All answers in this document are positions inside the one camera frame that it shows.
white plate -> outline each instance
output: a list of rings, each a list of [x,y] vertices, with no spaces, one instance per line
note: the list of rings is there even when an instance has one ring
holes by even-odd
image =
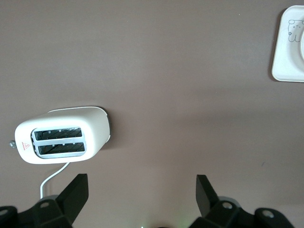
[[[304,6],[291,6],[282,15],[272,75],[276,80],[304,82]]]

white power cord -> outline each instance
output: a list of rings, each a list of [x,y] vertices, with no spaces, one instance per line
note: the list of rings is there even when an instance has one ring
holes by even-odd
[[[52,177],[56,176],[58,173],[60,173],[62,170],[64,170],[67,166],[69,165],[69,162],[66,163],[60,170],[58,170],[57,172],[53,173],[52,175],[50,175],[48,178],[46,178],[40,185],[40,199],[43,198],[43,185]]]

warning label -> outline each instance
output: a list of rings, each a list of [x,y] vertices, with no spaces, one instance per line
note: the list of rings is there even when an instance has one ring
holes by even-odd
[[[29,147],[29,144],[22,142],[23,150],[26,150]]]

screw hole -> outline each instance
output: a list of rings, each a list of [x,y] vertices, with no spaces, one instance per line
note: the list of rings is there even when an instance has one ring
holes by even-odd
[[[269,210],[263,210],[262,213],[265,217],[268,217],[268,218],[271,218],[271,219],[275,217],[275,215]]]
[[[233,206],[228,202],[224,202],[223,207],[226,208],[226,209],[232,209],[233,208]]]
[[[0,211],[0,216],[1,216],[1,215],[5,215],[6,213],[8,213],[8,211],[9,211],[9,210],[7,210],[7,209],[1,210],[1,211]]]
[[[44,202],[44,203],[41,203],[40,204],[40,208],[46,208],[49,206],[49,203],[48,202]]]

black plastic mount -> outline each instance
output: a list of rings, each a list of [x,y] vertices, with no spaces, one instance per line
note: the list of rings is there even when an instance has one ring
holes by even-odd
[[[251,215],[233,202],[220,200],[205,175],[197,175],[196,202],[202,217],[189,228],[294,228],[277,210],[258,208]]]
[[[78,174],[56,199],[42,199],[21,213],[0,207],[0,228],[72,228],[88,197],[87,174]]]

